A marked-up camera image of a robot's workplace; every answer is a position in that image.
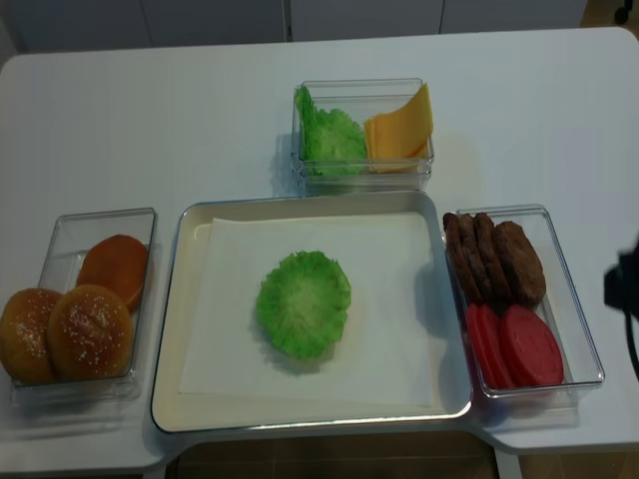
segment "black object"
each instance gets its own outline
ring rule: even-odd
[[[615,12],[615,23],[617,25],[625,25],[628,21],[628,16],[632,10],[633,0],[624,0],[623,7],[619,7]]]
[[[619,263],[604,276],[604,302],[623,311],[630,362],[639,381],[639,358],[632,333],[632,316],[639,320],[639,243],[634,251],[619,254]]]

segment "clear plastic container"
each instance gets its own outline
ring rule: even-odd
[[[490,388],[484,380],[474,353],[471,352],[465,322],[468,303],[449,264],[453,289],[455,289],[459,312],[462,314],[461,322],[466,338],[466,350],[474,359],[471,362],[475,364],[476,379],[481,386],[484,399],[493,404],[517,408],[547,409],[575,406],[580,397],[591,389],[601,386],[604,371],[550,215],[544,207],[539,205],[460,210],[457,213],[474,216],[482,212],[487,213],[496,225],[505,221],[520,225],[535,248],[546,278],[546,294],[535,312],[552,330],[561,351],[564,367],[563,384],[499,390]]]
[[[131,314],[134,340],[129,365],[119,376],[53,384],[23,385],[13,381],[11,399],[15,405],[42,406],[104,398],[133,398],[139,393],[135,371],[139,361],[142,320],[153,271],[152,245],[156,213],[151,208],[118,212],[68,215],[56,220],[38,287],[67,292],[76,285],[87,252],[98,242],[114,235],[139,240],[149,251],[145,284],[140,305]]]
[[[418,78],[400,80],[352,80],[339,82],[304,82],[319,109],[333,108],[347,112],[350,117],[363,124],[370,117],[380,113],[390,113],[403,107],[423,85]],[[431,138],[427,138],[426,154],[421,158],[389,159],[375,162],[379,168],[393,168],[393,171],[377,173],[367,159],[353,159],[346,164],[334,165],[317,162],[302,156],[304,132],[300,124],[300,114],[293,101],[293,137],[291,156],[294,183],[302,195],[333,195],[353,192],[378,192],[390,190],[421,190],[430,179],[434,152]],[[335,170],[335,174],[317,175],[315,170]],[[358,173],[341,175],[344,168]]]

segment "yellow cheese slice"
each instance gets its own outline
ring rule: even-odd
[[[428,87],[423,85],[399,110],[376,115],[366,121],[369,156],[372,160],[413,156],[425,146],[432,129]]]

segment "burger patty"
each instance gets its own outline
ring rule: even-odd
[[[459,217],[459,237],[461,239],[461,250],[466,258],[472,277],[486,302],[492,301],[492,287],[486,268],[481,260],[477,239],[471,215],[461,215]]]
[[[461,285],[461,289],[466,295],[466,299],[471,303],[482,304],[483,297],[481,296],[473,278],[473,274],[468,267],[461,245],[458,216],[452,213],[444,215],[443,227],[446,232],[446,250],[448,251],[448,259],[452,264],[457,280]]]
[[[541,261],[520,225],[504,222],[492,235],[503,272],[515,300],[535,307],[546,293]]]
[[[503,304],[511,304],[512,293],[492,242],[495,225],[486,213],[479,213],[475,215],[474,226],[477,249],[490,279],[493,298]]]

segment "red tomato slice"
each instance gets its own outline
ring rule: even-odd
[[[499,349],[497,315],[484,304],[472,304],[466,313],[470,342],[486,384],[492,389],[515,387]]]
[[[561,352],[552,331],[533,311],[510,306],[501,318],[499,340],[512,377],[520,386],[563,382]]]

